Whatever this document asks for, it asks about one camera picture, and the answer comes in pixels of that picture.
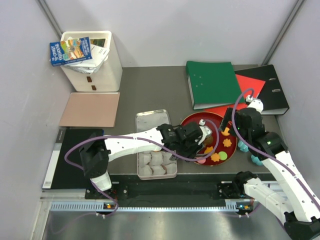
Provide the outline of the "orange round dotted cookie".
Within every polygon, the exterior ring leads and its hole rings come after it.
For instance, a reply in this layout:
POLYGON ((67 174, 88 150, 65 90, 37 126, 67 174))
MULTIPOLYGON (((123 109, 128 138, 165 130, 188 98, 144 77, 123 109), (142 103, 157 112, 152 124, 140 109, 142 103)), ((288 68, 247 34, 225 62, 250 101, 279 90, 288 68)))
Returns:
POLYGON ((221 134, 225 137, 229 136, 230 135, 230 128, 229 127, 226 127, 224 129, 224 131, 221 131, 221 134))

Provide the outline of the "silver tin lid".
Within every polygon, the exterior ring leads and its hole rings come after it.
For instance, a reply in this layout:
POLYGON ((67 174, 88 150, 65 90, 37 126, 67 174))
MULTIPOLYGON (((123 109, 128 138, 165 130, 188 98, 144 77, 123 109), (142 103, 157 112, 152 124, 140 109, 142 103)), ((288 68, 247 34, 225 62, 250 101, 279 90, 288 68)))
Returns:
POLYGON ((138 137, 151 139, 154 135, 157 136, 157 131, 153 128, 170 123, 169 113, 165 109, 140 112, 135 116, 135 134, 138 137))

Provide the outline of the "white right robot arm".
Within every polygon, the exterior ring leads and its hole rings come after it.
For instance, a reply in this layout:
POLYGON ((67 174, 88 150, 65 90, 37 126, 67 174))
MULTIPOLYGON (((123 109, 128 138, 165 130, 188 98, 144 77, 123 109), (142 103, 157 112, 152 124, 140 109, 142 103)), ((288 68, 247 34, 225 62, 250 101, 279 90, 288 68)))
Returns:
POLYGON ((234 194, 257 200, 282 224, 292 240, 313 240, 320 235, 320 199, 296 168, 283 139, 265 130, 263 103, 252 98, 246 108, 228 107, 219 129, 231 124, 229 133, 248 146, 249 151, 266 167, 282 188, 285 197, 262 183, 250 171, 241 171, 232 181, 234 194))

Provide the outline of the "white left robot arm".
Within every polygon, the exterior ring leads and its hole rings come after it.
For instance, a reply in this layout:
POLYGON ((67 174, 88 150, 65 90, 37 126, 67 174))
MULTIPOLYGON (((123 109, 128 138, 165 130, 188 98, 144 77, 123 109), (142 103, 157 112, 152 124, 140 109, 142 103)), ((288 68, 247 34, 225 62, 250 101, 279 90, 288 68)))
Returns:
POLYGON ((142 132, 111 136, 96 136, 79 147, 84 176, 90 179, 102 198, 109 198, 114 191, 108 164, 115 159, 142 152, 165 150, 180 159, 191 161, 204 147, 212 134, 205 120, 186 125, 161 124, 142 132))

